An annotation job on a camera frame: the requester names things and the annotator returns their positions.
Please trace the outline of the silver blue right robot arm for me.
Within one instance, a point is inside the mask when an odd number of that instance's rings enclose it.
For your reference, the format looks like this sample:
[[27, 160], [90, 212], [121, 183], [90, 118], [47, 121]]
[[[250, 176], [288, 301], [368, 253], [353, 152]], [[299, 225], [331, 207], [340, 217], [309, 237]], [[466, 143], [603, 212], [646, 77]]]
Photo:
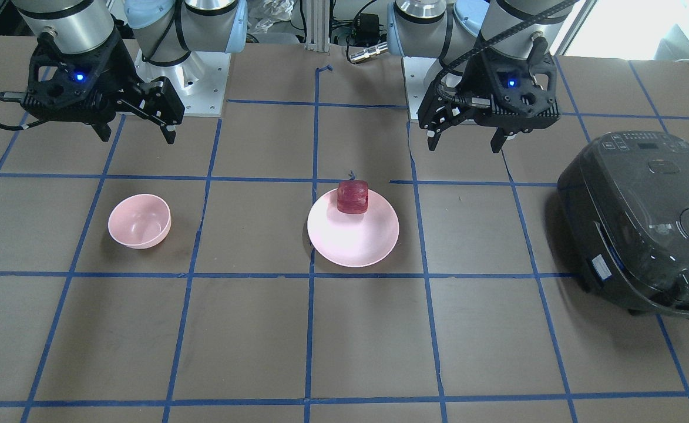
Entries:
[[103, 142], [117, 113], [158, 126], [173, 144], [183, 100], [209, 86], [199, 53], [238, 53], [247, 42], [245, 1], [15, 1], [36, 36], [24, 93], [8, 96], [46, 122], [83, 123]]

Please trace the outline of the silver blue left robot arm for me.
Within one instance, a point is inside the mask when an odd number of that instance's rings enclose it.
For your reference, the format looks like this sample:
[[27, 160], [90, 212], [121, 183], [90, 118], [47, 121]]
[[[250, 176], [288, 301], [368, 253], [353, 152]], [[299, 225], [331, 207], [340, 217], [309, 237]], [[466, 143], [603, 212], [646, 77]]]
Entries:
[[449, 128], [473, 121], [495, 130], [500, 152], [520, 133], [561, 117], [549, 45], [573, 1], [393, 1], [391, 54], [435, 60], [417, 110], [429, 150]]

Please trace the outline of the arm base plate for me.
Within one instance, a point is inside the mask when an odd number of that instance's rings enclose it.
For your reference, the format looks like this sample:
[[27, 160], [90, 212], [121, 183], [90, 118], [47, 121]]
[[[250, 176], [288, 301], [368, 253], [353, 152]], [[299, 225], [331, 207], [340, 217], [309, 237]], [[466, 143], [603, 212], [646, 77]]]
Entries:
[[432, 57], [403, 57], [402, 70], [404, 74], [404, 88], [408, 101], [409, 120], [418, 123], [418, 110], [429, 84], [442, 70], [438, 58]]
[[135, 59], [137, 74], [145, 81], [167, 77], [183, 102], [186, 117], [221, 116], [230, 53], [191, 52], [183, 62], [169, 66], [147, 63], [141, 53], [138, 51]]

